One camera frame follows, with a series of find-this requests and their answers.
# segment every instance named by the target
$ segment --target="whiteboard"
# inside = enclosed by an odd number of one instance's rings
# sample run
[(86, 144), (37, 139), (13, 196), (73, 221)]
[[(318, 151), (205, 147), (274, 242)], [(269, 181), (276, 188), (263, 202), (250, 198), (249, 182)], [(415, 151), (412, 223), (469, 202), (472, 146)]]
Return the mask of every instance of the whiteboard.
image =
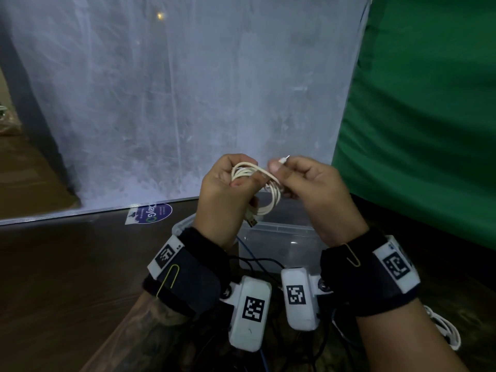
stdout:
[(368, 3), (0, 0), (0, 18), (88, 212), (197, 196), (225, 153), (331, 162)]

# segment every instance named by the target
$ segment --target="table surface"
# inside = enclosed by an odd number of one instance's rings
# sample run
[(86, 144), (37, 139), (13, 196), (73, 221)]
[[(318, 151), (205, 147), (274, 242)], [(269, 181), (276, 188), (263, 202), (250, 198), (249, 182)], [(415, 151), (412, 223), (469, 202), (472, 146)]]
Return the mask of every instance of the table surface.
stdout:
[[(195, 212), (196, 201), (172, 206), (169, 218), (147, 225), (125, 225), (127, 210), (119, 210), (0, 227), (0, 370), (80, 369), (141, 294), (146, 265), (172, 226)], [(423, 281), (421, 299), (459, 329), (459, 355), (469, 369), (496, 370), (496, 293), (388, 229), (387, 219), (367, 218), (394, 233), (410, 255)], [(284, 311), (279, 323), (285, 339), (293, 339)], [(265, 334), (269, 363), (278, 370), (285, 358), (269, 327)], [(365, 368), (365, 357), (354, 357)], [(350, 370), (333, 331), (317, 369)]]

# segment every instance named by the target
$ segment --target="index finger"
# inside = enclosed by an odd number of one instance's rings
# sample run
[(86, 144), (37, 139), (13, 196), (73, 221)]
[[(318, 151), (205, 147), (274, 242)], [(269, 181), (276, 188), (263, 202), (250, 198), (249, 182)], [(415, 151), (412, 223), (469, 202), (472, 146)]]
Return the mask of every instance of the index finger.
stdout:
[(236, 164), (241, 162), (250, 162), (253, 163), (254, 165), (258, 165), (258, 162), (255, 159), (245, 154), (226, 154), (221, 156), (221, 158), (214, 163), (210, 171), (215, 172), (217, 174), (224, 171), (230, 174), (232, 168)]
[(315, 159), (302, 156), (290, 156), (286, 161), (286, 167), (303, 174), (309, 180), (315, 179), (322, 173), (323, 165)]

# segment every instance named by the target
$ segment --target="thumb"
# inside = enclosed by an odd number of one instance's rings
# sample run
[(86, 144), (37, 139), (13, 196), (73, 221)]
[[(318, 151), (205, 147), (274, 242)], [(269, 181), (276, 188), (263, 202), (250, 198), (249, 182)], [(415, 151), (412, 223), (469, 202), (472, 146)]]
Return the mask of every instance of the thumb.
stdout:
[(298, 175), (276, 159), (269, 161), (269, 172), (297, 196), (301, 196), (301, 193), (305, 191), (308, 185), (307, 179)]
[(238, 187), (246, 195), (247, 199), (251, 199), (265, 186), (265, 184), (267, 184), (269, 180), (270, 179), (266, 175), (260, 171), (257, 171), (250, 177), (247, 177), (245, 182)]

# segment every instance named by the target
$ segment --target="plastic storage bin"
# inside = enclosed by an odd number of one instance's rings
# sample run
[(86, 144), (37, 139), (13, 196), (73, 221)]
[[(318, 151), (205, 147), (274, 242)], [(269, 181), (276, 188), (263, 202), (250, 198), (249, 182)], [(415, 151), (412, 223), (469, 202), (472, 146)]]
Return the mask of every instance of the plastic storage bin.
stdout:
[[(257, 194), (262, 203), (269, 202), (270, 196), (261, 192)], [(193, 224), (195, 214), (178, 222), (172, 227), (176, 236)], [(248, 223), (243, 225), (238, 233), (239, 238), (246, 244), (257, 258), (273, 258), (285, 267), (306, 267), (311, 274), (320, 272), (320, 254), (327, 246), (320, 240), (301, 202), (282, 198), (279, 204), (267, 215), (262, 222), (251, 228)], [(239, 256), (251, 258), (251, 255), (239, 245)], [(273, 273), (279, 273), (281, 268), (269, 261), (261, 264)]]

